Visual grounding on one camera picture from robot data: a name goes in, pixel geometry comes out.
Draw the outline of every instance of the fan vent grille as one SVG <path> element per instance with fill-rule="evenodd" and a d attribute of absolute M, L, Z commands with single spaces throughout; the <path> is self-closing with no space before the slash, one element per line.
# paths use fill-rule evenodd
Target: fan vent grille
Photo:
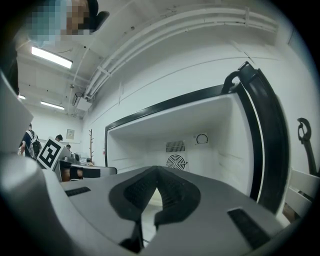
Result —
<path fill-rule="evenodd" d="M 184 170 L 187 163 L 181 155 L 173 154 L 169 156 L 166 166 L 177 170 Z"/>
<path fill-rule="evenodd" d="M 183 140 L 171 141 L 165 144 L 165 151 L 167 153 L 174 153 L 174 152 L 185 152 L 186 147 Z"/>

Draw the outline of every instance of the black slot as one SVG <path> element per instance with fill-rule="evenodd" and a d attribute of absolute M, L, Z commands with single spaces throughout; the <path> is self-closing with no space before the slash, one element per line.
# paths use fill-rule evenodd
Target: black slot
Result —
<path fill-rule="evenodd" d="M 89 191 L 91 191 L 91 189 L 84 186 L 84 187 L 79 187 L 71 190 L 66 190 L 65 193 L 68 197 L 72 197 L 72 196 L 76 196 Z"/>
<path fill-rule="evenodd" d="M 101 170 L 100 169 L 87 169 L 83 168 L 83 178 L 100 178 L 101 177 Z"/>
<path fill-rule="evenodd" d="M 269 236 L 243 209 L 230 210 L 228 215 L 252 249 L 255 250 L 270 240 Z"/>

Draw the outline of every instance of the backpack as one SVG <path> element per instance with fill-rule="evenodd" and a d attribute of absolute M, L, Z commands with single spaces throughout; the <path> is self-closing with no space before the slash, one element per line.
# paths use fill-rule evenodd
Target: backpack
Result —
<path fill-rule="evenodd" d="M 34 132 L 34 135 L 29 130 L 27 130 L 26 132 L 29 134 L 29 136 L 31 138 L 30 148 L 28 148 L 29 153 L 30 153 L 30 157 L 33 159 L 37 159 L 37 156 L 39 155 L 39 152 L 42 148 L 40 141 L 38 140 L 35 132 Z"/>

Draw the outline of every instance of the white wall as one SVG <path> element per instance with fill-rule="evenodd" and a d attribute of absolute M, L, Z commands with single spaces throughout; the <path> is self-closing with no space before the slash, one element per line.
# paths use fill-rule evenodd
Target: white wall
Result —
<path fill-rule="evenodd" d="M 70 144 L 73 153 L 81 151 L 82 121 L 78 118 L 68 117 L 64 114 L 54 112 L 51 109 L 25 105 L 32 113 L 32 129 L 38 135 L 41 144 L 49 137 L 55 138 L 61 134 L 63 145 Z M 67 139 L 67 129 L 74 130 L 74 139 Z"/>

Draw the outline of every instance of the white conduit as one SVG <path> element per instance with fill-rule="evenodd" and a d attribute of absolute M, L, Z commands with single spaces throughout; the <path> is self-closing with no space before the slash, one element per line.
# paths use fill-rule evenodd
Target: white conduit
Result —
<path fill-rule="evenodd" d="M 121 59 L 119 59 L 108 71 L 109 73 L 115 73 L 117 72 L 120 68 L 122 68 L 127 62 L 129 62 L 131 59 L 133 59 L 135 56 L 139 55 L 141 52 L 145 51 L 146 49 L 150 48 L 151 46 L 178 34 L 181 34 L 183 32 L 187 32 L 187 31 L 191 31 L 191 30 L 195 30 L 195 29 L 201 29 L 201 28 L 205 28 L 205 27 L 213 27 L 213 26 L 222 26 L 222 25 L 231 25 L 231 26 L 245 26 L 245 20 L 242 19 L 241 22 L 242 23 L 234 23 L 234 22 L 212 22 L 212 23 L 204 23 L 204 19 L 199 19 L 199 20 L 194 20 L 195 22 L 195 26 L 191 26 L 191 27 L 184 27 L 183 29 L 180 29 L 178 31 L 175 31 L 173 33 L 170 33 L 164 37 L 159 38 L 158 40 L 155 40 L 154 42 L 147 44 L 148 42 L 141 42 L 139 45 L 137 45 L 136 47 L 132 48 L 132 50 L 130 50 L 128 53 L 126 53 Z M 269 28 L 264 28 L 258 25 L 253 25 L 253 22 L 250 22 L 249 27 L 253 27 L 253 28 L 259 28 L 268 32 L 276 32 L 276 29 L 269 29 Z M 165 32 L 167 33 L 169 30 L 172 30 L 172 28 L 168 28 L 165 29 Z M 141 48 L 139 51 L 137 51 L 136 53 L 134 53 L 132 56 L 130 56 L 128 59 L 126 59 L 130 54 L 132 54 L 134 51 L 136 51 L 138 48 L 140 48 L 141 46 L 144 46 L 143 48 Z M 91 99 L 93 97 L 93 95 L 96 93 L 96 91 L 98 91 L 100 89 L 100 87 L 110 78 L 109 75 L 105 75 L 102 78 L 99 79 L 99 81 L 96 83 L 95 87 L 92 89 L 91 91 L 91 97 L 89 97 L 89 99 Z"/>
<path fill-rule="evenodd" d="M 82 59 L 81 59 L 81 61 L 80 61 L 80 63 L 79 63 L 79 66 L 78 66 L 78 68 L 77 68 L 77 70 L 76 70 L 76 73 L 75 73 L 75 75 L 74 75 L 73 82 L 75 82 L 76 77 L 77 77 L 77 74 L 78 74 L 79 69 L 80 69 L 80 67 L 81 67 L 82 61 L 83 61 L 83 59 L 85 58 L 85 56 L 87 55 L 87 52 L 89 51 L 90 47 L 93 45 L 94 41 L 96 40 L 97 35 L 103 30 L 103 28 L 104 28 L 115 16 L 117 16 L 118 13 L 120 13 L 123 9 L 125 9 L 128 5 L 130 5 L 130 4 L 131 4 L 132 2 L 134 2 L 134 1 L 136 1 L 136 0 L 131 0 L 131 1 L 127 2 L 127 3 L 126 3 L 124 6 L 122 6 L 114 15 L 112 15 L 111 17 L 109 17 L 109 18 L 102 24 L 102 27 L 101 27 L 96 33 L 94 33 L 94 37 L 93 37 L 91 43 L 89 44 L 89 46 L 87 47 L 86 51 L 84 52 L 84 54 L 83 54 L 83 56 L 82 56 Z M 88 88 L 87 88 L 87 89 L 85 90 L 85 95 L 87 95 L 87 94 L 89 93 L 89 91 L 90 91 L 90 90 L 88 90 Z"/>
<path fill-rule="evenodd" d="M 81 58 L 81 60 L 80 60 L 80 63 L 79 63 L 79 65 L 78 65 L 78 68 L 76 69 L 76 72 L 75 72 L 75 75 L 74 75 L 72 84 L 74 84 L 74 82 L 76 81 L 76 78 L 77 78 L 79 69 L 80 69 L 80 67 L 81 67 L 81 65 L 82 65 L 82 62 L 84 61 L 84 59 L 85 59 L 85 57 L 86 57 L 86 55 L 87 55 L 90 47 L 91 47 L 92 44 L 94 43 L 95 39 L 96 39 L 96 37 L 94 37 L 94 38 L 92 39 L 91 43 L 89 44 L 89 46 L 88 46 L 87 49 L 85 50 L 85 52 L 84 52 L 84 54 L 83 54 L 83 56 L 82 56 L 82 58 Z M 70 108 L 71 93 L 72 93 L 72 89 L 71 89 L 71 91 L 70 91 L 69 102 L 68 102 L 68 110 L 67 110 L 67 113 L 68 113 L 68 114 L 69 114 L 69 108 Z"/>
<path fill-rule="evenodd" d="M 129 39 L 127 42 L 125 42 L 123 45 L 121 45 L 102 65 L 102 68 L 105 69 L 110 62 L 116 58 L 117 55 L 119 55 L 123 50 L 125 50 L 130 44 L 132 44 L 135 40 L 139 39 L 140 37 L 146 35 L 147 33 L 151 32 L 154 29 L 157 29 L 161 26 L 164 26 L 170 22 L 179 20 L 179 19 L 183 19 L 183 18 L 188 18 L 188 17 L 192 17 L 192 16 L 197 16 L 197 15 L 205 15 L 205 14 L 236 14 L 236 15 L 245 15 L 246 11 L 245 10 L 241 10 L 241 9 L 234 9 L 234 8 L 208 8 L 208 9 L 199 9 L 199 10 L 192 10 L 192 11 L 187 11 L 187 12 L 183 12 L 183 13 L 179 13 L 176 14 L 174 16 L 168 17 L 166 19 L 163 19 L 155 24 L 152 24 L 148 27 L 146 27 L 145 29 L 141 30 L 140 32 L 138 32 L 136 35 L 134 35 L 131 39 Z M 272 23 L 272 24 L 277 24 L 274 20 L 265 17 L 261 14 L 257 14 L 257 13 L 253 13 L 250 12 L 250 16 L 251 17 L 255 17 L 258 19 L 262 19 L 265 20 L 266 22 Z M 205 24 L 204 23 L 211 23 L 211 22 L 219 22 L 221 21 L 221 24 Z M 191 29 L 196 29 L 196 28 L 203 28 L 203 27 L 211 27 L 211 26 L 215 26 L 215 25 L 234 25 L 234 26 L 244 26 L 245 25 L 245 19 L 244 18 L 232 18 L 232 17 L 209 17 L 209 18 L 201 18 L 201 19 L 196 19 L 193 21 L 186 21 L 183 22 L 181 24 L 178 25 L 174 25 L 172 27 L 168 27 L 154 35 L 152 35 L 151 37 L 148 37 L 146 40 L 144 40 L 143 42 L 139 43 L 138 45 L 136 45 L 135 47 L 133 47 L 130 51 L 128 51 L 123 57 L 121 57 L 114 65 L 112 65 L 111 68 L 108 69 L 109 73 L 113 73 L 116 72 L 119 68 L 121 68 L 125 63 L 127 63 L 129 60 L 131 60 L 133 57 L 135 57 L 137 54 L 141 53 L 142 51 L 139 50 L 136 54 L 134 54 L 133 56 L 131 56 L 129 59 L 126 59 L 128 56 L 130 56 L 132 53 L 134 53 L 136 50 L 138 50 L 140 47 L 142 47 L 143 45 L 146 45 L 147 43 L 149 43 L 150 41 L 154 40 L 157 37 L 160 37 L 161 35 L 164 35 L 172 30 L 176 30 L 179 29 L 180 27 L 188 27 L 188 26 L 193 26 L 193 25 L 198 25 L 195 26 L 195 28 L 191 28 Z M 249 21 L 249 27 L 253 27 L 253 28 L 259 28 L 259 29 L 263 29 L 269 32 L 275 32 L 276 28 L 271 26 L 271 25 L 267 25 L 264 24 L 262 22 L 259 21 Z M 160 40 L 157 40 L 155 43 L 152 44 L 148 44 L 147 47 L 143 48 L 143 51 L 149 47 L 151 47 L 152 45 L 168 38 L 171 37 L 172 35 L 177 35 L 179 33 L 173 33 L 170 34 L 170 36 L 165 36 L 163 38 L 161 38 Z M 95 84 L 95 82 L 98 80 L 99 76 L 101 75 L 101 71 L 97 71 L 97 73 L 95 74 L 95 76 L 93 77 L 92 81 L 90 82 L 89 87 L 86 89 L 85 91 L 85 96 L 88 97 L 88 94 L 90 92 L 90 90 L 92 89 L 93 85 Z M 101 79 L 99 79 L 99 81 L 95 84 L 93 90 L 91 91 L 91 95 L 93 96 L 94 93 L 101 87 L 101 84 L 104 84 L 107 80 L 108 80 L 108 76 L 103 76 Z"/>
<path fill-rule="evenodd" d="M 102 65 L 102 68 L 105 69 L 110 62 L 118 55 L 120 54 L 123 50 L 125 50 L 130 44 L 132 44 L 135 40 L 139 39 L 140 37 L 148 34 L 149 32 L 164 26 L 168 23 L 180 20 L 180 19 L 184 19 L 184 18 L 188 18 L 188 17 L 192 17 L 192 16 L 198 16 L 198 15 L 206 15 L 206 14 L 234 14 L 234 15 L 245 15 L 246 11 L 243 9 L 235 9 L 235 8 L 208 8 L 208 9 L 199 9 L 199 10 L 191 10 L 191 11 L 186 11 L 186 12 L 182 12 L 182 13 L 178 13 L 174 16 L 165 18 L 160 20 L 157 23 L 154 23 L 148 27 L 146 27 L 145 29 L 141 30 L 140 32 L 138 32 L 137 34 L 135 34 L 133 37 L 131 37 L 127 42 L 125 42 L 123 45 L 121 45 Z M 268 21 L 270 20 L 267 17 L 264 17 L 261 15 L 260 19 L 264 19 Z M 96 80 L 92 79 L 89 87 L 86 89 L 85 91 L 85 96 L 87 96 L 91 90 L 91 88 L 93 87 L 94 83 L 96 82 Z"/>

